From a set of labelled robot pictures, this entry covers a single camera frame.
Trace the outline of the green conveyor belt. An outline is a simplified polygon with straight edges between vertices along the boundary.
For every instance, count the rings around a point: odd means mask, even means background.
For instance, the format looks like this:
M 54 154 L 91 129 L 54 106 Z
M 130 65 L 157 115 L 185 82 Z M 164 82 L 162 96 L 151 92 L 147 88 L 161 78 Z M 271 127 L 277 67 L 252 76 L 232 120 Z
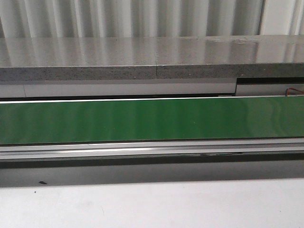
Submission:
M 282 138 L 304 134 L 302 96 L 4 102 L 0 143 Z

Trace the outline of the grey stone counter slab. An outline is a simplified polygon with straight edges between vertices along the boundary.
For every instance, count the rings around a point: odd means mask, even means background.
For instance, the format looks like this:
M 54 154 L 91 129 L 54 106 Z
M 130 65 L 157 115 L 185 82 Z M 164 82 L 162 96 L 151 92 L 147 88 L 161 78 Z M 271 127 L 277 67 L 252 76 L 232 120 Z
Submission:
M 302 35 L 0 41 L 2 82 L 303 75 Z

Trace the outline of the white corrugated curtain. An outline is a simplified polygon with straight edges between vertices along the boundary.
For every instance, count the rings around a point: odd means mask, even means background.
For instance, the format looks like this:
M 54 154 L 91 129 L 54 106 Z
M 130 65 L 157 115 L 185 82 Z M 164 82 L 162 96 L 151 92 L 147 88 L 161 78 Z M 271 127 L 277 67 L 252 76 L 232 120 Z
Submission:
M 3 38 L 301 35 L 301 0 L 3 0 Z

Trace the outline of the white conveyor rear rail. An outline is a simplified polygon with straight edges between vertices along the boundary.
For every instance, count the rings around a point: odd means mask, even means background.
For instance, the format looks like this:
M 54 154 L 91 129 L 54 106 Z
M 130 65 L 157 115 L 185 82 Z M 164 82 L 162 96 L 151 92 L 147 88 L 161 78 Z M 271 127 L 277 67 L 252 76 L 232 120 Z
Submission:
M 105 101 L 141 101 L 141 100 L 195 100 L 195 99 L 239 99 L 239 98 L 269 98 L 269 97 L 303 97 L 304 95 L 259 95 L 259 96 L 217 96 L 217 97 L 165 97 L 165 98 L 117 98 L 117 99 L 59 99 L 59 100 L 17 100 L 1 101 L 0 104 L 26 103 L 70 103 L 70 102 L 105 102 Z

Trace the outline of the aluminium conveyor front rail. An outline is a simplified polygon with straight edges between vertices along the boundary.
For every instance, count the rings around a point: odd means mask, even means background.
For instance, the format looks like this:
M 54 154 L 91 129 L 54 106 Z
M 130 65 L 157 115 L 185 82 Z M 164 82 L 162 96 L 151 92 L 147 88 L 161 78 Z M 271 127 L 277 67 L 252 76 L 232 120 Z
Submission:
M 0 147 L 1 162 L 104 158 L 171 158 L 303 154 L 303 138 L 17 144 Z

